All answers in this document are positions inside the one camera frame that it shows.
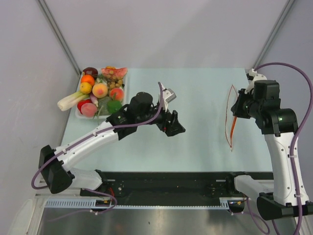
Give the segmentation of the white food tray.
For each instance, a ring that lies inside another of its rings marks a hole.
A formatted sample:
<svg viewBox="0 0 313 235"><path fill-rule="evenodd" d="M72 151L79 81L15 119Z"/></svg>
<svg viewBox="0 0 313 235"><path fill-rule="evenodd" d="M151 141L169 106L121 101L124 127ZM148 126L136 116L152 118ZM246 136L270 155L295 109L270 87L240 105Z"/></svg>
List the white food tray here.
<svg viewBox="0 0 313 235"><path fill-rule="evenodd" d="M103 119L121 108L125 104L127 73L127 68L85 68L78 90L86 87L85 90L90 89L90 93L76 104L76 117Z"/></svg>

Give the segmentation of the green bell pepper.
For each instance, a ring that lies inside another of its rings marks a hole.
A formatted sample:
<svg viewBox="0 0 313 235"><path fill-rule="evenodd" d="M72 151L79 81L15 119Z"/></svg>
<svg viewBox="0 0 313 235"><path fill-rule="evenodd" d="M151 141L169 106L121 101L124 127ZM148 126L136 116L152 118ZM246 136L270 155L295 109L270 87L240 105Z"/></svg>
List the green bell pepper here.
<svg viewBox="0 0 313 235"><path fill-rule="evenodd" d="M118 100L110 100L107 103L107 110L110 114L117 112L122 107L122 104Z"/></svg>

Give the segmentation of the white green leek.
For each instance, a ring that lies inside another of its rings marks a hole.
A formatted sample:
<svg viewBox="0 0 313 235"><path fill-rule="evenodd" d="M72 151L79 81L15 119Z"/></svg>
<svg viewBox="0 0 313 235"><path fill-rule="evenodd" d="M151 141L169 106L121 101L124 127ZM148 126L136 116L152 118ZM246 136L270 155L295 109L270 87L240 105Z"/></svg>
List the white green leek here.
<svg viewBox="0 0 313 235"><path fill-rule="evenodd" d="M88 97L89 97L88 94L84 94L78 91L61 99L57 103L57 106L59 107L61 111L66 111L66 110L71 109L73 106L77 105L78 102L84 99L87 99Z"/></svg>

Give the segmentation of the yellow orange peach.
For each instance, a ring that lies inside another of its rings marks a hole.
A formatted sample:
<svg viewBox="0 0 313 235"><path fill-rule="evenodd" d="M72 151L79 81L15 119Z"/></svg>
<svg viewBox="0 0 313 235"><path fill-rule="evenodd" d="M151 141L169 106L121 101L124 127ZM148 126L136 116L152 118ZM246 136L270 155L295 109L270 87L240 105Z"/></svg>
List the yellow orange peach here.
<svg viewBox="0 0 313 235"><path fill-rule="evenodd" d="M104 83L95 84L92 88L92 93L96 98L103 98L108 94L108 87Z"/></svg>

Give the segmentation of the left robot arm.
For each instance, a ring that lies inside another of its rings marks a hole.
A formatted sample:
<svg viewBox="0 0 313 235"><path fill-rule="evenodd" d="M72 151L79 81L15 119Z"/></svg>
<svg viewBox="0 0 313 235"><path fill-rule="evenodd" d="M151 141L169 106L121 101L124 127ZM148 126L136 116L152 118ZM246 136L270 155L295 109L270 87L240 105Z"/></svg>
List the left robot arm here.
<svg viewBox="0 0 313 235"><path fill-rule="evenodd" d="M164 89L156 105L149 93L139 92L129 104L111 114L93 131L56 149L49 145L40 152L39 170L52 194L68 188L87 188L96 195L104 195L108 183L99 170L75 169L75 165L92 151L107 144L120 141L135 133L140 125L156 125L160 131L172 137L185 132L178 121L177 111L170 112L168 104L176 98L171 89Z"/></svg>

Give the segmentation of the brown grape bunch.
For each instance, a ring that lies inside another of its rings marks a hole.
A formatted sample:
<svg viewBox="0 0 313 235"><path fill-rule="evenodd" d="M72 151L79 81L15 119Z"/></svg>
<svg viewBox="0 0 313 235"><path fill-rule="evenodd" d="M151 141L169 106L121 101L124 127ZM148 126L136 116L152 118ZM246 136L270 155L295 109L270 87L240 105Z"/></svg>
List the brown grape bunch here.
<svg viewBox="0 0 313 235"><path fill-rule="evenodd" d="M105 81L109 89L124 88L123 77L117 77L117 76L105 77Z"/></svg>

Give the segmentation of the orange tangerine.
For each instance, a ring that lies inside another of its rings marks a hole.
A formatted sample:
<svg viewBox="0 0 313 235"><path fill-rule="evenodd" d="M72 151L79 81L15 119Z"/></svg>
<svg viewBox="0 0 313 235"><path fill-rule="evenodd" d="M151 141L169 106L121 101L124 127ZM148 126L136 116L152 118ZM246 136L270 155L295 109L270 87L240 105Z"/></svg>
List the orange tangerine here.
<svg viewBox="0 0 313 235"><path fill-rule="evenodd" d="M81 83L89 83L93 87L95 84L95 79L93 78L93 76L86 74L86 75L82 76L80 82Z"/></svg>

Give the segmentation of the green broccoli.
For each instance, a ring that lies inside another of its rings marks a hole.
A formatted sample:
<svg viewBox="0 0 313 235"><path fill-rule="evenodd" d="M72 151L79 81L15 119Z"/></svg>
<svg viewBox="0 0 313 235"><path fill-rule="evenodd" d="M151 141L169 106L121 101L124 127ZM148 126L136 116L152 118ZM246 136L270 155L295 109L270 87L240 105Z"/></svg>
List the green broccoli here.
<svg viewBox="0 0 313 235"><path fill-rule="evenodd" d="M110 113L107 110L108 101L112 100L109 96L98 99L98 115L99 116L108 116Z"/></svg>

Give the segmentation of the yellow lemon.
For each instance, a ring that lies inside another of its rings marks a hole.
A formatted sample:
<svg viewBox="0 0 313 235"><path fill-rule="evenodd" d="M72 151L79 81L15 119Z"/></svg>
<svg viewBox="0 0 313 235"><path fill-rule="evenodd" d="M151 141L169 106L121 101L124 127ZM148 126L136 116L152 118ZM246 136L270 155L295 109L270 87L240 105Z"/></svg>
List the yellow lemon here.
<svg viewBox="0 0 313 235"><path fill-rule="evenodd" d="M90 94L92 91L92 85L88 82L83 82L80 84L80 92L83 94Z"/></svg>

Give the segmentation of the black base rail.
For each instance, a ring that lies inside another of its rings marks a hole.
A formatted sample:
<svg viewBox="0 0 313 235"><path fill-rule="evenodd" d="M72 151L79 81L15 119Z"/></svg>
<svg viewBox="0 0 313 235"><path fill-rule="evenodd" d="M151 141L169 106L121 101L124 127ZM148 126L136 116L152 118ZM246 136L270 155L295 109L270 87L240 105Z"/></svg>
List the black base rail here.
<svg viewBox="0 0 313 235"><path fill-rule="evenodd" d="M113 193L122 203L203 205L241 198L230 172L101 172L97 192Z"/></svg>

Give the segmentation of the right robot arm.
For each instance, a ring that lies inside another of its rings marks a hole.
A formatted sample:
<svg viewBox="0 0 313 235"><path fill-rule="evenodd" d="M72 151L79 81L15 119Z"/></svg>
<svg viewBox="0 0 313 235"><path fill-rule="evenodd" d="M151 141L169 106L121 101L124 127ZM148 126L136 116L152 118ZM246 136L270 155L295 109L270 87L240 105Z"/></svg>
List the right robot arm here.
<svg viewBox="0 0 313 235"><path fill-rule="evenodd" d="M291 161L295 162L297 176L301 176L299 163L290 151L291 141L298 129L296 114L292 109L282 109L280 86L275 80L252 80L245 89L239 90L236 103L231 108L238 118L254 118L268 146L272 172L273 190L263 186L245 172L231 174L232 180L225 184L230 196L243 193L257 204L264 220L311 215L313 203L303 187L302 180L294 182Z"/></svg>

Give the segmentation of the dark red apple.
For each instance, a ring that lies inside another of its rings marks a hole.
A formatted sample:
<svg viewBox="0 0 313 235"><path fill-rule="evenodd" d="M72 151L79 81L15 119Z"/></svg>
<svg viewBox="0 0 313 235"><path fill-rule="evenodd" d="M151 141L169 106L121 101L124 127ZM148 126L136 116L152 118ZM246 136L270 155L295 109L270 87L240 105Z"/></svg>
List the dark red apple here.
<svg viewBox="0 0 313 235"><path fill-rule="evenodd" d="M91 75L94 79L98 77L98 70L94 67L87 67L83 69L83 75Z"/></svg>

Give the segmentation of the purple radish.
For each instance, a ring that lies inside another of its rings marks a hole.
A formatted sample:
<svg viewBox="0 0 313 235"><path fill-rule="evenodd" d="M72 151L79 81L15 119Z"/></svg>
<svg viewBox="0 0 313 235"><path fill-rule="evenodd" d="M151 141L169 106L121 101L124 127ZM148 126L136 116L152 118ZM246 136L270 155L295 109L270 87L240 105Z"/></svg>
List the purple radish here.
<svg viewBox="0 0 313 235"><path fill-rule="evenodd" d="M90 100L92 101L92 103L93 103L96 107L98 107L98 98L97 98L93 93L91 93L91 94L89 95L89 98L90 98Z"/></svg>

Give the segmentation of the clear zip top bag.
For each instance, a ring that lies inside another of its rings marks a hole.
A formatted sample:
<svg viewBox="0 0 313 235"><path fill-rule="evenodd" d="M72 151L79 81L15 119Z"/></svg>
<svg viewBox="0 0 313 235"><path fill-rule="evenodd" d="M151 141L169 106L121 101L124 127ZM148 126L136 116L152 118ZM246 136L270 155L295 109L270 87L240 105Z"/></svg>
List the clear zip top bag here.
<svg viewBox="0 0 313 235"><path fill-rule="evenodd" d="M224 121L224 134L226 143L229 146L230 152L233 152L234 143L233 143L233 136L234 130L236 126L237 118L233 116L231 112L232 105L235 104L238 98L238 92L235 86L232 84L229 88L227 100L226 100L226 109L225 109L225 121Z"/></svg>

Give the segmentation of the red peach with leaf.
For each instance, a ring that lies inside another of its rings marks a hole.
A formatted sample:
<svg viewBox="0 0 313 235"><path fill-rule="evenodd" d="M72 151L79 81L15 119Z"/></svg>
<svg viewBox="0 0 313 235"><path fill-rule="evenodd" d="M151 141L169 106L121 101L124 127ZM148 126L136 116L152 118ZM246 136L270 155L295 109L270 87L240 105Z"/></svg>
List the red peach with leaf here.
<svg viewBox="0 0 313 235"><path fill-rule="evenodd" d="M121 88L113 88L109 96L112 100L122 101L124 98L124 91Z"/></svg>

